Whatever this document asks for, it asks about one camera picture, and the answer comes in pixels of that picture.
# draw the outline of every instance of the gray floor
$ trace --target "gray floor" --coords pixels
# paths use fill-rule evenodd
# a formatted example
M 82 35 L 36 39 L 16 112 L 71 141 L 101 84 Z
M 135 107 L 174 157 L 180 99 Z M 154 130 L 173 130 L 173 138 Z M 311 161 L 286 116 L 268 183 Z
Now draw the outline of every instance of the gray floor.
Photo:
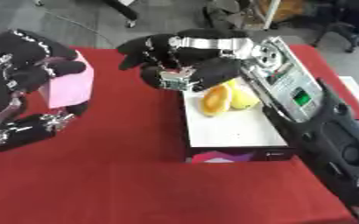
M 50 11 L 99 31 L 111 44 L 91 31 L 45 13 L 45 8 L 35 7 L 32 0 L 0 0 L 0 31 L 18 27 L 67 45 L 112 48 L 135 37 L 197 27 L 194 16 L 207 0 L 137 0 L 131 7 L 139 12 L 140 19 L 133 29 L 124 28 L 124 17 L 101 0 L 43 1 Z M 255 39 L 281 35 L 290 44 L 300 44 L 311 41 L 314 32 L 281 28 L 252 35 Z M 339 75 L 353 76 L 359 83 L 359 50 L 346 54 L 343 49 L 347 45 L 338 35 L 330 33 L 323 39 L 319 51 Z

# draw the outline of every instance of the white cutting board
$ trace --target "white cutting board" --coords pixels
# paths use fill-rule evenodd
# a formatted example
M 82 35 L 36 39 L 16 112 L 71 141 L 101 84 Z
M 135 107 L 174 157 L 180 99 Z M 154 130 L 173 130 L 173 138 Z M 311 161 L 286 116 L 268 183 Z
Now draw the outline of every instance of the white cutting board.
M 243 91 L 254 94 L 242 79 L 238 79 L 238 84 Z M 254 108 L 231 109 L 222 115 L 207 117 L 199 110 L 204 94 L 183 93 L 191 147 L 286 146 L 285 140 L 263 114 L 261 103 Z

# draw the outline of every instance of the cable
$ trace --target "cable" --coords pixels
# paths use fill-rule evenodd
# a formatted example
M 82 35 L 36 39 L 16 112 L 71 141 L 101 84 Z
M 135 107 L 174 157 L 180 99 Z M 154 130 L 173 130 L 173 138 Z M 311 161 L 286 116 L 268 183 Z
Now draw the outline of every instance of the cable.
M 82 28 L 84 28 L 84 29 L 86 29 L 86 30 L 88 30 L 88 31 L 93 32 L 94 34 L 98 35 L 98 37 L 101 37 L 102 39 L 104 39 L 104 40 L 106 41 L 106 43 L 108 43 L 108 44 L 111 46 L 111 48 L 116 48 L 116 46 L 113 44 L 113 42 L 111 42 L 108 38 L 106 38 L 105 36 L 103 36 L 100 32 L 98 32 L 98 31 L 96 31 L 96 30 L 94 30 L 94 29 L 92 29 L 92 28 L 90 28 L 90 27 L 88 27 L 88 26 L 86 26 L 86 25 L 84 25 L 84 24 L 82 24 L 82 23 L 79 23 L 79 22 L 77 22 L 77 21 L 74 21 L 74 20 L 72 20 L 71 18 L 62 17 L 62 16 L 60 16 L 60 15 L 58 15 L 58 14 L 56 14 L 56 13 L 50 11 L 50 10 L 48 10 L 48 9 L 47 9 L 46 7 L 44 7 L 44 6 L 39 6 L 39 7 L 43 8 L 43 11 L 44 11 L 46 14 L 49 14 L 49 15 L 52 15 L 52 16 L 54 16 L 54 17 L 56 17 L 56 18 L 65 20 L 65 21 L 67 21 L 68 23 L 71 23 L 71 24 L 74 24 L 74 25 L 79 25 L 80 27 L 82 27 Z

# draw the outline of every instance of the cut fruit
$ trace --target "cut fruit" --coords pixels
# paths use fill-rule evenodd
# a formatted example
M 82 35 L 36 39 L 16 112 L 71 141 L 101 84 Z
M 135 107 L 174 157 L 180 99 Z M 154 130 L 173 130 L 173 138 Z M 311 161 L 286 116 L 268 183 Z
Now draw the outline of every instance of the cut fruit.
M 201 99 L 201 112 L 206 116 L 218 116 L 229 110 L 232 90 L 227 84 L 212 87 Z
M 232 91 L 233 99 L 231 100 L 231 107 L 233 109 L 248 109 L 259 102 L 255 96 L 242 91 L 235 79 L 229 80 L 226 83 Z

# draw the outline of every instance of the pink sponge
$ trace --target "pink sponge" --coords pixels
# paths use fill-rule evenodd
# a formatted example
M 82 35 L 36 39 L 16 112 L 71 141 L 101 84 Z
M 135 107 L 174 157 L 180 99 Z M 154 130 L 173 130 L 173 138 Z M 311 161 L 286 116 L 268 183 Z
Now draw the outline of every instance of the pink sponge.
M 76 61 L 84 62 L 87 66 L 84 72 L 52 79 L 39 89 L 50 109 L 80 104 L 91 98 L 94 68 L 80 52 L 77 53 Z

